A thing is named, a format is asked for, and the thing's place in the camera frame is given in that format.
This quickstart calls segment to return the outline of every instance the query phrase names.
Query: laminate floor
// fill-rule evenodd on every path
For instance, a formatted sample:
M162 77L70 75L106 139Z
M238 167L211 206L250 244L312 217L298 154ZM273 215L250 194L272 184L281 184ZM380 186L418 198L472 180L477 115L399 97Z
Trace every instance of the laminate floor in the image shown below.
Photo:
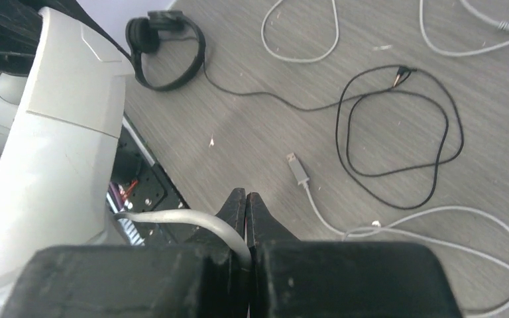
M509 39L472 17L457 0L425 2L427 32L442 48L468 50ZM351 77L375 66L407 64L431 72L457 102L465 147L458 159L440 167L436 192L424 209L468 205L509 224L509 48L472 58L444 58L420 36L418 1L338 0L338 47L322 62L289 64L270 56L260 40L260 23L273 3L179 0L175 8L204 31L209 75L234 91L272 91L312 108L337 101ZM471 3L491 17L509 19L509 1ZM331 2L286 0L269 18L266 36L279 54L322 54L335 36ZM148 76L156 83L167 82L187 67L195 51L194 41L165 43L155 57L146 59ZM393 79L394 72L367 76L349 95L386 87ZM449 100L419 75L402 88L428 94L448 112L450 129L442 157L450 156L459 134ZM348 112L349 107L341 114L341 143ZM319 222L305 191L296 185L286 162L286 155L295 152L310 175L317 205L335 226L349 229L375 220L388 224L412 213L381 204L344 172L335 150L336 108L303 113L269 97L235 97L217 91L199 75L170 93L155 93L129 80L127 114L194 209L215 212L234 187L244 187L259 192L272 214L301 239L338 239ZM431 162L443 128L440 112L419 99L371 97L353 118L351 158L364 172ZM361 179L383 198L413 205L428 194L432 177L433 169L425 168ZM403 228L509 262L509 237L478 217L445 213ZM509 297L509 273L498 266L446 248L434 251L461 307L490 307ZM502 316L509 317L509 310Z

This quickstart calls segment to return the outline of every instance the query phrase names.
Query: debris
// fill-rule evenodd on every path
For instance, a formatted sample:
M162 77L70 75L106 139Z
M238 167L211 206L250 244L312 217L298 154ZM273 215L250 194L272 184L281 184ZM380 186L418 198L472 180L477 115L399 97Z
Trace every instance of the debris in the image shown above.
M392 47L393 47L393 45L391 45L391 44L389 44L389 45L382 45L382 46L374 46L373 50L374 51L383 51L383 50L389 50Z

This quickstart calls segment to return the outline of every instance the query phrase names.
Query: cable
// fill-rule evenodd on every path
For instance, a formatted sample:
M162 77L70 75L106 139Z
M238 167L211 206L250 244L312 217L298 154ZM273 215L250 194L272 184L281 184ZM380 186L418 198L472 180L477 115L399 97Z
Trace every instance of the cable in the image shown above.
M116 207L116 203L114 203L114 200L112 200L112 196L110 193L106 194L106 201L108 201L108 204L110 205L110 209L112 209L112 213L116 214L120 211L123 211L122 209L118 209ZM132 223L132 221L128 219L118 220L118 223L122 226L122 229L124 230L124 233L126 234L128 240L130 243L134 246L142 246L145 245L145 240L141 237L139 232L137 231L137 228Z
M478 250L475 250L475 249L472 249L472 248L469 248L469 247L466 247L466 246L463 246L460 244L447 242L445 240L439 240L436 238L419 235L419 234L409 232L409 231L393 229L393 227L400 225L406 221L410 221L412 219L417 219L418 217L423 217L425 215L439 213L439 212L445 212L445 211L460 211L460 212L467 212L467 213L473 213L475 215L479 215L481 217L484 217L485 219L489 219L489 220L495 222L496 224L500 225L509 234L509 226L506 223L504 223L503 221L501 221L500 219L488 214L487 212L484 212L484 211L481 211L479 209L475 209L472 207L463 207L460 205L450 205L450 206L445 206L445 207L435 207L433 209L428 209L426 211L422 211L422 212L410 215L408 217L404 217L403 219L393 222L385 227L379 227L379 228L378 227L359 227L356 229L351 229L345 233L344 240L370 237L370 236L376 235L378 233L393 233L393 234L398 234L398 235L404 235L407 237L412 237L414 239L423 240L425 242L429 242L432 244L437 244L437 245L441 245L441 246L454 248L454 249L460 250L462 252L481 257L482 259L488 260L489 262L492 262L492 263L495 263L509 271L509 264L507 264L504 261L499 260L489 254L480 252ZM506 301L504 304L499 305L497 308L494 308L492 310L486 311L484 313L469 313L469 314L466 314L466 317L468 317L468 318L492 317L492 316L501 314L503 311L506 311L507 309L509 309L509 300Z
M184 223L203 227L221 238L235 252L244 271L251 271L251 252L244 239L233 227L216 216L200 211L177 209L143 213L122 212L116 214L114 218L147 223Z
M350 87L350 85L355 80L360 78L361 76L369 74L369 73L377 72L377 71L380 71L380 70L391 69L391 68L393 68L393 69L397 68L398 69L397 76L396 76L397 80L396 80L396 83L392 87L387 87L385 89L378 89L378 90L375 90L375 91L370 91L368 93L362 93L362 94L352 95L350 97L345 97L346 92L347 92L348 88ZM439 169L440 165L446 164L446 163L451 162L454 159L456 159L460 155L460 153L463 150L463 147L465 145L465 137L463 135L463 125L461 123L461 117L459 116L459 112L457 110L457 105L455 103L454 98L452 97L450 92L447 90L447 88L434 75L432 75L431 73L429 73L429 72L427 72L425 70L422 70L422 69L409 68L408 66L401 65L401 64L385 65L385 66L378 66L378 67L375 67L375 68L371 68L369 70L366 70L366 71L363 71L363 72L357 74L356 76L354 76L353 78L351 78L348 81L348 84L345 86L345 88L344 88L344 90L343 90L343 92L341 94L341 97L340 97L340 99L339 99L339 101L337 103L331 103L331 104L328 104L328 105L324 105L324 106L316 107L316 108L312 108L312 109L301 108L301 107L296 106L293 103L287 101L283 97L280 97L280 96L278 96L278 95L276 95L274 93L270 93L270 92L267 92L267 91L253 91L253 92L246 92L246 93L239 93L239 92L231 91L229 89L221 87L219 84L215 83L208 76L208 74L206 72L206 65L205 64L204 64L204 67L203 67L203 71L204 71L204 75L206 76L206 79L208 80L208 82L213 87L215 87L216 89L218 89L220 91L223 91L225 93L228 93L228 94L231 94L231 95L234 95L234 96L239 96L239 97L248 97L248 96L257 96L257 95L259 95L259 96L269 96L269 97L272 97L274 99L279 100L280 102L282 102L283 104L285 104L286 106L288 106L288 107L290 107L292 109L295 109L297 111L302 111L302 112L321 111L321 110L324 110L324 109L328 109L328 108L332 108L334 106L337 106L337 118L336 118L336 125L335 125L335 145L336 145L336 149L337 149L337 155L338 155L338 158L339 158L339 161L340 161L342 167L344 168L344 170L346 171L348 176L352 180L354 180L361 188L363 188L368 194L370 194L372 197L374 197L379 202L381 202L381 203L383 203L383 204L385 204L385 205L387 205L389 207L396 208L396 209L410 210L410 209L415 209L415 208L421 207L422 205L425 205L432 198L432 196L434 195L434 192L436 190L437 177L438 177L438 169ZM451 103L452 110L453 110L453 112L455 114L455 117L456 117L456 120L457 120L457 126L458 126L458 129L459 129L459 136L460 136L460 143L459 143L459 147L456 150L456 152L452 156L450 156L449 158L446 158L446 159L441 159L440 158L441 157L441 152L442 152L444 144L445 144L445 139L446 139L446 136L447 136L448 130L449 130L449 119L448 119L447 113L444 111L443 107L438 102L434 101L432 98L430 98L430 97L428 97L426 95L423 95L423 94L420 94L420 93L415 93L413 91L406 91L406 90L398 89L401 86L401 84L403 84L411 76L412 73L422 74L422 75L426 76L427 78L431 79L432 81L434 81L434 83L436 83L436 85L448 97L448 100ZM377 174L365 174L365 173L360 172L359 170L357 170L352 165L352 162L351 162L350 156L349 156L349 141L350 141L349 137L350 137L350 124L351 124L351 121L352 121L352 116L353 116L354 110L359 105L361 105L361 102L364 101L364 99L366 99L367 97L374 96L374 95L381 95L381 94L390 94L390 93L398 94L398 95L409 95L409 96L419 97L419 98L421 98L421 99L423 99L425 101L428 101L432 105L434 105L440 111L440 113L443 115L443 117L445 119L444 133L443 133L443 135L441 137L441 140L440 140L440 143L439 143L439 147L438 147L438 151L437 151L436 158L435 158L434 162L425 163L425 164L418 164L418 165L415 165L415 166L408 166L408 167L405 167L405 168L399 168L399 169L395 169L395 170L391 170L391 171L386 171L386 172L381 172L381 173L377 173ZM356 99L356 102L352 106L352 109L351 109L351 112L350 112L350 115L349 115L349 122L348 122L348 129L349 129L349 131L348 131L348 135L347 135L347 147L346 147L346 161L348 163L348 166L347 166L344 163L344 159L343 159L343 157L341 155L341 151L340 151L340 145L339 145L339 123L340 123L341 109L342 109L343 103L346 102L346 101L353 100L353 99ZM362 183L362 181L360 181L356 177L356 175L359 175L359 176L368 177L368 178L379 178L379 177L388 176L388 175L391 175L391 174L398 174L400 172L406 172L406 171L410 171L410 170L422 169L422 168L427 168L427 167L433 167L433 170L434 170L433 171L433 179L432 179L432 185L431 185L430 192L428 193L428 195L426 196L426 198L423 201L421 201L421 202L419 202L417 204L414 204L414 205L409 205L409 206L402 206L402 205L397 205L397 204L388 202L387 200L381 198L379 195L375 194L371 189L369 189L364 183Z
M386 89L379 89L379 90L372 91L372 92L369 92L369 93L361 94L361 96L358 97L358 99L356 100L356 102L354 103L354 105L352 106L352 108L350 110L350 114L349 114L349 117L348 117L348 131L347 131L346 153L345 153L346 161L348 163L348 166L350 167L350 169L349 169L347 167L347 165L344 163L343 156L341 155L340 145L339 145L339 122L340 122L341 108L342 108L342 104L343 104L343 101L344 101L344 96L345 96L348 88L350 87L350 85L355 80L357 80L359 77L361 77L361 76L363 76L365 74L371 73L371 72L375 72L377 70L383 70L383 69L386 69L386 68L395 68L395 67L398 68L398 71L397 71L396 81L395 81L395 83L394 83L394 85L392 87L389 87L389 88L386 88ZM420 73L420 74L423 74L423 75L427 76L429 79L433 80L437 84L437 86L444 92L444 94L448 97L448 99L451 102L451 105L452 105L452 108L453 108L453 111L455 113L455 117L456 117L456 120L457 120L458 128L459 128L460 145L459 145L457 151L453 155L451 155L449 158L447 158L447 159L441 159L440 158L442 150L443 150L443 147L444 147L444 144L445 144L445 139L447 137L447 133L448 133L448 130L449 130L449 119L448 119L448 116L447 116L446 112L444 111L443 107L438 102L434 101L432 98L430 98L430 97L428 97L426 95L423 95L423 94L420 94L420 93L415 93L413 91L405 91L405 90L402 90L402 89L397 89L402 83L404 83L410 77L410 74L412 74L412 73ZM350 152L349 151L350 151L350 128L351 128L351 121L352 121L353 113L354 113L356 108L360 105L360 103L365 98L370 97L370 96L374 96L374 95L385 94L385 93L394 93L394 94L399 94L399 95L409 95L409 96L419 97L420 99L428 101L429 103L434 105L440 111L440 113L443 115L444 120L445 120L445 128L444 128L444 133L442 134L441 140L439 142L439 147L438 147L438 151L437 151L437 154L436 154L436 159L435 159L434 162L426 163L426 164L418 164L418 165L414 165L414 166L408 166L408 167L405 167L405 168L398 168L398 169L395 169L395 170L390 170L390 171L386 171L386 172L380 172L380 173L376 173L376 174L366 174L366 173L360 172L360 171L358 171L352 165L352 162L350 160ZM455 104L455 101L454 101L453 97L451 96L451 94L446 89L446 87L435 76L433 76L432 74L430 74L429 72L427 72L425 70L421 70L421 69L417 69L417 68L409 68L407 66L380 66L380 67L373 68L373 69L370 69L370 70L367 70L367 71L363 71L360 74L357 74L352 79L350 79L350 81L346 84L346 86L345 86L345 88L344 88L344 90L343 90L343 92L341 94L341 97L340 97L340 100L339 100L339 104L338 104L337 121L336 121L336 125L335 125L335 145L336 145L336 148L337 148L337 155L338 155L339 161L340 161L342 167L344 168L344 170L346 171L346 173L361 188L363 188L368 194L370 194L372 197L377 199L379 202L381 202L381 203L383 203L383 204L385 204L385 205L387 205L389 207L393 207L393 208L401 209L401 210L411 210L411 209L416 209L418 207L421 207L421 206L425 205L432 198L432 196L434 195L434 191L436 190L436 183L437 183L437 178L438 178L438 169L439 169L440 165L446 164L448 162L451 162L451 161L453 161L454 159L456 159L460 155L460 153L461 153L461 151L462 151L462 149L463 149L463 147L465 145L465 138L463 136L463 126L461 124L461 118L459 116L459 112L457 110L457 106ZM355 176L355 174L357 174L359 176L364 176L364 177L368 177L368 178L379 178L379 177L389 176L389 175L392 175L392 174L398 174L400 172L406 172L406 171L410 171L410 170L417 170L417 169L427 168L427 167L433 167L433 170L434 170L433 171L433 178L432 178L432 185L431 185L431 188L430 188L430 192L428 193L428 195L426 196L426 198L423 201L421 201L421 202L419 202L419 203L417 203L415 205L408 205L408 206L402 206L402 205L397 205L397 204L388 202L387 200L381 198L379 195L375 194L372 190L370 190L367 186L365 186Z
M501 22L496 21L496 20L482 14L481 12L479 12L471 4L469 4L469 2L467 2L467 0L460 0L460 2L464 6L464 8L466 8L466 10L468 10L468 12L470 12L473 16L479 18L480 20L487 23L488 25L498 28L499 30L505 30L505 31L509 32L509 21L508 22L507 21L501 21ZM434 45L428 38L428 35L426 34L426 29L424 27L424 0L420 0L420 2L419 2L418 20L419 20L419 25L420 25L420 32L422 34L422 38L424 39L424 42L426 42L426 45L434 52L436 52L440 55L443 55L443 56L462 58L465 56L475 56L475 55L479 55L479 54L492 52L492 51L509 46L509 40L508 40L508 41L505 41L505 42L502 42L502 43L499 43L499 44L496 44L493 46L481 48L479 50L466 51L466 52L452 52L452 51L442 50L442 49L438 48L436 45Z
M124 200L127 200L130 196L130 194L132 193L133 189L135 188L135 186L137 186L138 184L138 181L137 179L133 180L132 183L130 184L130 186L128 187L128 189L126 191L124 191L124 194L122 195L122 198Z
M266 43L266 38L264 37L264 29L266 28L266 21L268 20L269 16L272 14L272 12L274 12L274 10L280 5L282 4L282 2L284 2L284 0L278 0L278 2L276 2L272 8L270 8L270 10L268 10L268 12L266 13L266 15L264 16L264 19L262 20L262 26L260 28L260 37L262 38L262 44L264 45L264 48L266 49L266 51L268 53L270 53L270 55L274 56L275 58L281 60L281 61L284 61L284 62L291 62L291 63L315 63L315 62L318 62L318 61L321 61L323 60L324 58L326 58L328 55L330 55L330 53L332 53L332 51L334 51L334 49L337 47L337 44L339 43L339 35L340 35L340 31L339 31L339 15L337 13L337 4L335 2L335 0L331 0L331 2L333 3L333 15L335 17L335 42L333 43L333 45L331 46L331 48L329 48L329 50L327 52L325 52L325 54L321 55L321 56L318 56L317 58L288 58L286 56L281 56L277 53L274 53L269 47L268 47L268 44Z
M338 229L337 227L331 225L325 218L323 218L323 215L319 212L319 209L317 208L317 205L315 204L315 201L313 200L313 195L311 194L311 190L309 187L309 176L306 174L305 170L301 167L301 164L299 160L295 157L295 155L290 154L288 155L288 163L290 165L290 168L292 169L294 176L296 177L296 180L298 181L298 185L303 186L305 189L309 202L311 203L311 208L313 209L313 212L315 212L315 215L317 215L317 218L325 225L329 230L331 230L336 235L343 235L343 240L349 240L349 239L361 239L366 237L371 237L373 235L379 234L379 233L393 233L398 235L405 235L407 237L412 237L414 239L420 239L424 240L426 242L432 243L432 244L438 244L450 248L454 248L457 250L460 250L462 252L466 252L478 257L481 257L485 260L488 260L490 262L493 262L509 271L509 264L505 263L502 260L499 260L491 255L488 255L486 253L480 252L478 250L474 250L472 248L455 244L452 242L447 242L444 240L438 240L436 238L426 237L423 235L419 235L413 232L409 231L403 231L400 229L394 229L395 226L400 225L402 223L405 223L407 221L410 221L412 219L417 219L418 217L423 217L425 215L433 214L433 213L440 213L445 211L461 211L461 212L468 212L473 213L476 215L480 215L481 217L484 217L486 219L489 219L496 224L500 225L504 230L506 230L509 233L509 226L501 221L500 219L488 214L487 212L481 211L479 209L475 209L472 207L463 207L459 205L450 205L445 207L435 207L433 209L428 209L426 211L422 211L419 213L415 213L413 215L404 217L400 219L399 221L393 222L385 227L358 227L355 229L351 229L348 231L343 231L341 229ZM494 315L498 315L502 313L503 311L506 311L509 308L509 300L507 300L502 305L499 305L497 308L485 311L484 313L469 313L467 314L468 318L485 318L485 317L492 317Z
M114 202L116 203L116 207L118 211L124 209L124 200L122 200L122 196L120 195L120 190L118 189L118 185L114 182L110 182L108 184L108 194L112 196Z

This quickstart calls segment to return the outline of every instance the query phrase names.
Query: black block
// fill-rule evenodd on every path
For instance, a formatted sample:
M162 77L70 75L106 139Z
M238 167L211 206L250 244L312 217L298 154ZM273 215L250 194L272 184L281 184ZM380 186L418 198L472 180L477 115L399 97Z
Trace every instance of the black block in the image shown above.
M29 262L3 310L20 317L213 317L201 246L59 246Z
M401 242L264 243L255 317L461 317L426 247Z

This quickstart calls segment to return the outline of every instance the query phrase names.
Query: usb connector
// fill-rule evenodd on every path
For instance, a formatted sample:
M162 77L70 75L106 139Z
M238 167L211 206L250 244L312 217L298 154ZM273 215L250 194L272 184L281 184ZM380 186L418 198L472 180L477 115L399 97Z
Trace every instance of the usb connector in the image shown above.
M296 154L292 152L291 154L286 156L286 159L288 159L288 164L290 165L290 169L292 170L294 176L296 177L298 186L307 184L309 182L309 176L307 175L300 160L296 157Z

